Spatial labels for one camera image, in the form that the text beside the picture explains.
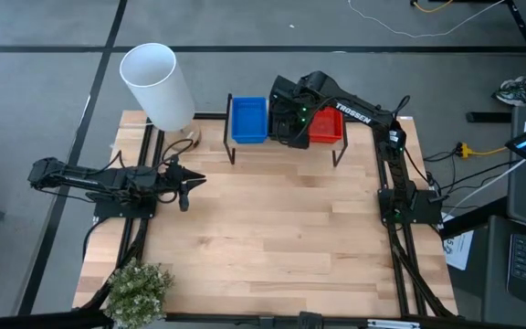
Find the black plastic basket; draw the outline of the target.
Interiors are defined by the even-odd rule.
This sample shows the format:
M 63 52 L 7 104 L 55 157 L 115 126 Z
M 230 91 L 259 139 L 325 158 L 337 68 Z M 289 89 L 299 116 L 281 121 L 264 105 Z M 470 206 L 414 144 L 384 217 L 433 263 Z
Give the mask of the black plastic basket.
M 308 149 L 308 128 L 312 111 L 309 107 L 291 101 L 274 99 L 269 103 L 268 135 L 271 139 L 291 148 Z

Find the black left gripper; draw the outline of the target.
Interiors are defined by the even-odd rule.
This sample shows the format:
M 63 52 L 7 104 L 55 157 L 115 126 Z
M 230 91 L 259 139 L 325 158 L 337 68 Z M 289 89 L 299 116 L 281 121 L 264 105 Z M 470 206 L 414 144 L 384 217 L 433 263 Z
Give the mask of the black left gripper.
M 206 183 L 205 175 L 184 168 L 179 165 L 179 156 L 172 155 L 167 163 L 167 168 L 162 174 L 158 174 L 157 190 L 153 194 L 153 199 L 161 204 L 170 204 L 178 199 L 181 211 L 189 208 L 189 186 L 200 186 Z M 170 200 L 161 200 L 160 196 L 173 193 L 174 197 Z

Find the white frame label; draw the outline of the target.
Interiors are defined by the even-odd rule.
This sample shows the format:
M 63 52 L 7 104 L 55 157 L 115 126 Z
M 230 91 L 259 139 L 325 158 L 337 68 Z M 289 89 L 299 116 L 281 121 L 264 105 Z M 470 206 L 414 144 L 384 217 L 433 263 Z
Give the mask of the white frame label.
M 420 323 L 399 320 L 368 319 L 370 329 L 421 329 Z

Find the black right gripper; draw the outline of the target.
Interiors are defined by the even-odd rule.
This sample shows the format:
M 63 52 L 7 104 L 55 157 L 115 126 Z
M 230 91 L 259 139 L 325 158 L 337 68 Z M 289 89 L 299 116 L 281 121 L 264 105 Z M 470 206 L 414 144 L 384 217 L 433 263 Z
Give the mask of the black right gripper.
M 335 105 L 335 97 L 322 91 L 328 78 L 325 73 L 314 71 L 296 84 L 288 102 L 288 147 L 307 149 L 309 128 L 315 115 Z

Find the blue plastic basket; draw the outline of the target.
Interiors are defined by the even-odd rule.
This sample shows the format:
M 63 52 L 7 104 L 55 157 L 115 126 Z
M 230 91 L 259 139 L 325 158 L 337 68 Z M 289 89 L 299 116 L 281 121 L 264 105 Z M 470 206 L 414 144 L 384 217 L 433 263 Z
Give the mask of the blue plastic basket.
M 231 137 L 236 143 L 264 143 L 267 140 L 268 109 L 265 98 L 234 98 L 231 116 Z

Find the green white potted plant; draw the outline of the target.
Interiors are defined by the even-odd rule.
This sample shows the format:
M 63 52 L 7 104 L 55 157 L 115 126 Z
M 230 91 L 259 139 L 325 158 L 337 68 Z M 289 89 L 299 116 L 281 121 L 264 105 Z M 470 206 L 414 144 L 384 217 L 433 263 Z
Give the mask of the green white potted plant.
M 132 258 L 108 279 L 109 294 L 104 314 L 120 329 L 142 329 L 165 315 L 165 296 L 175 276 L 159 264 Z

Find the red plastic basket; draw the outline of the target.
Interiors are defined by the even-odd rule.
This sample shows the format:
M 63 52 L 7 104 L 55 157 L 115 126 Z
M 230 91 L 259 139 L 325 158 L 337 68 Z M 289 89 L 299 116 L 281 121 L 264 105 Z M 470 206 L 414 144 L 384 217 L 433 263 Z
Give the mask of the red plastic basket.
M 336 143 L 343 137 L 342 125 L 342 113 L 326 107 L 313 117 L 309 128 L 310 140 L 313 143 Z

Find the white paper sheet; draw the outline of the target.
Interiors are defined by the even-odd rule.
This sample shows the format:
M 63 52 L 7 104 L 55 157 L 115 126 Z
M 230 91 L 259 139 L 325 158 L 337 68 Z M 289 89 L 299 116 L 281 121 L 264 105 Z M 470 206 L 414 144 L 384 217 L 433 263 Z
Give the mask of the white paper sheet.
M 443 241 L 446 264 L 460 271 L 468 266 L 468 255 L 474 232 L 462 233 L 451 239 Z

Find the black floor bar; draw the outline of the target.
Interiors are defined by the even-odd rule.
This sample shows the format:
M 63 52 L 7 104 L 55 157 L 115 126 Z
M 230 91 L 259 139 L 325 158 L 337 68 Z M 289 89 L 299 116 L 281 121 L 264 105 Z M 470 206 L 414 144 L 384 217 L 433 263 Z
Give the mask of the black floor bar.
M 466 120 L 470 123 L 511 123 L 509 112 L 469 111 Z

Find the person's shoe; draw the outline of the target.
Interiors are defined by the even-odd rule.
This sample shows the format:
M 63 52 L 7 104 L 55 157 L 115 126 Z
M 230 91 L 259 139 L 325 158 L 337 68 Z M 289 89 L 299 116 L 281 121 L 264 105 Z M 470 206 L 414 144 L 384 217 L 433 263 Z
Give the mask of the person's shoe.
M 492 93 L 492 97 L 514 107 L 525 107 L 526 77 L 519 76 L 516 79 L 504 80 Z

